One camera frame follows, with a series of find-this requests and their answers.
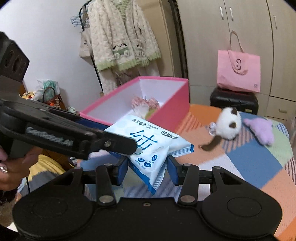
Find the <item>yellow fabric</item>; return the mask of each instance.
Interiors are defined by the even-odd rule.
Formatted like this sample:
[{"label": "yellow fabric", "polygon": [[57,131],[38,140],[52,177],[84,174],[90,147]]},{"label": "yellow fabric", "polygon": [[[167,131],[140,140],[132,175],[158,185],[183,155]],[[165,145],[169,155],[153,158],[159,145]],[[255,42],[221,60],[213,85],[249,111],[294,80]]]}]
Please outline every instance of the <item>yellow fabric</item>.
[{"label": "yellow fabric", "polygon": [[65,173],[62,166],[55,160],[45,155],[39,155],[38,162],[30,168],[30,175],[28,176],[29,181],[32,180],[33,176],[44,171],[50,171],[60,175]]}]

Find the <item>black cable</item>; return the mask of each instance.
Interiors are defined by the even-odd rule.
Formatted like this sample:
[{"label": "black cable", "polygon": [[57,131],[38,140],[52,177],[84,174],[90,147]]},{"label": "black cable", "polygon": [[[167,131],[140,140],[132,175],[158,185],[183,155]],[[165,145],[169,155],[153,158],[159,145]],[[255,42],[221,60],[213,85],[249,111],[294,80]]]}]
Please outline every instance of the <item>black cable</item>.
[{"label": "black cable", "polygon": [[28,180],[28,177],[26,177],[26,180],[27,180],[27,186],[28,186],[28,193],[30,193],[30,186],[29,186],[29,180]]}]

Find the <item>pink box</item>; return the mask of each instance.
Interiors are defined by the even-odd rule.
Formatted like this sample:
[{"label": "pink box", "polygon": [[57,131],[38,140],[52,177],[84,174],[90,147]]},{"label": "pink box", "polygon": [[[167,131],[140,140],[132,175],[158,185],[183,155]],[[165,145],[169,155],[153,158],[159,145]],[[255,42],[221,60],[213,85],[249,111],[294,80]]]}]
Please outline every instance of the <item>pink box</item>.
[{"label": "pink box", "polygon": [[98,99],[80,115],[110,126],[132,112],[131,101],[135,96],[154,97],[160,108],[148,121],[172,132],[190,108],[188,79],[140,76]]}]

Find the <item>pack of wet wipes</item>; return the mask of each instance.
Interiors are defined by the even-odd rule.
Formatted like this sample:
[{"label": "pack of wet wipes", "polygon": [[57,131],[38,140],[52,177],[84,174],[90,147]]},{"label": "pack of wet wipes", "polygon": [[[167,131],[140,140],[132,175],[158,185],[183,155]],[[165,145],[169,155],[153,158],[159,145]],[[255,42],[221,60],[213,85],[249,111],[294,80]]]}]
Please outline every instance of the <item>pack of wet wipes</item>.
[{"label": "pack of wet wipes", "polygon": [[137,150],[128,156],[130,167],[155,194],[166,169],[166,158],[193,152],[193,145],[170,131],[134,115],[126,115],[105,131],[133,138]]}]

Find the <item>fluffy cream jacket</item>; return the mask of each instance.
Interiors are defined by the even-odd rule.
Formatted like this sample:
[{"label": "fluffy cream jacket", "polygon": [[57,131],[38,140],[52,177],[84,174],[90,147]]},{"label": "fluffy cream jacket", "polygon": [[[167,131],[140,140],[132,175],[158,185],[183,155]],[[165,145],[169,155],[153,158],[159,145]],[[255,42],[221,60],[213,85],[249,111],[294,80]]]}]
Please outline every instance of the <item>fluffy cream jacket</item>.
[{"label": "fluffy cream jacket", "polygon": [[91,44],[99,71],[147,66],[160,58],[152,29],[136,0],[95,0],[89,5]]}]

